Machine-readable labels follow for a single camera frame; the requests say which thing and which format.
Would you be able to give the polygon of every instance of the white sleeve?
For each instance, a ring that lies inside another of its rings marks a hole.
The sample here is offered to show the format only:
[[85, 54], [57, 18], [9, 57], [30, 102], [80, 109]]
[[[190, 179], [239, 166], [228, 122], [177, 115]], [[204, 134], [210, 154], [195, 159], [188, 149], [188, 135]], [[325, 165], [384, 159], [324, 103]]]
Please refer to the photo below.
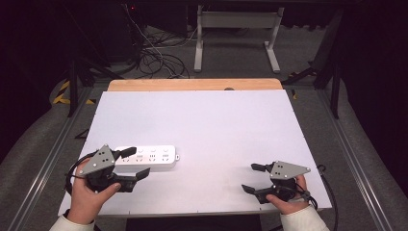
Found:
[[328, 231], [326, 224], [312, 206], [308, 206], [296, 213], [281, 215], [282, 226], [285, 231]]
[[68, 220], [64, 216], [60, 216], [51, 227], [50, 231], [93, 231], [94, 225], [95, 221], [91, 224], [77, 224]]

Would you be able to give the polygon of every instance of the white table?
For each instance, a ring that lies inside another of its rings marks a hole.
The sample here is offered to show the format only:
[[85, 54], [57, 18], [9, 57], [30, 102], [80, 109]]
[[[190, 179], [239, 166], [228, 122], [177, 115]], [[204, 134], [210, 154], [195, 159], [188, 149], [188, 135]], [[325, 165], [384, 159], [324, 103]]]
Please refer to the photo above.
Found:
[[[114, 195], [101, 216], [165, 217], [254, 214], [260, 205], [241, 184], [264, 189], [268, 174], [251, 164], [279, 160], [310, 167], [308, 190], [330, 208], [315, 161], [284, 90], [107, 91], [99, 102], [81, 157], [107, 143], [171, 144], [180, 161], [151, 172], [132, 193]], [[65, 195], [59, 213], [69, 207]]]

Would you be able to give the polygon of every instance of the white power strip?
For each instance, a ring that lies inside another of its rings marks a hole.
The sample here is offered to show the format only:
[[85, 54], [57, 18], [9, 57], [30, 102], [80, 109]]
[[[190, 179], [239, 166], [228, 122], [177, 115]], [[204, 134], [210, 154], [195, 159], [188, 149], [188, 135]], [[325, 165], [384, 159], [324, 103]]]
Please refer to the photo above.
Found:
[[[123, 150], [130, 146], [120, 146], [115, 150]], [[151, 171], [172, 168], [180, 160], [176, 148], [172, 145], [136, 146], [136, 153], [130, 157], [117, 159], [115, 169], [120, 172], [136, 172], [150, 167]]]

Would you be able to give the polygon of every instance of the metal stand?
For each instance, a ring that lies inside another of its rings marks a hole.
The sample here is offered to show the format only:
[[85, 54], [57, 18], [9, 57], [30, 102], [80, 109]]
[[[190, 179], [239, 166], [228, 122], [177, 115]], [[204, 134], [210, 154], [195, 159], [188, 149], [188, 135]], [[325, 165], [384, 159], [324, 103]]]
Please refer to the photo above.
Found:
[[279, 8], [277, 13], [229, 13], [229, 12], [202, 12], [202, 6], [197, 11], [197, 44], [195, 47], [194, 71], [200, 72], [203, 56], [203, 28], [272, 28], [269, 41], [265, 41], [270, 65], [274, 73], [279, 73], [280, 68], [273, 52], [284, 8]]

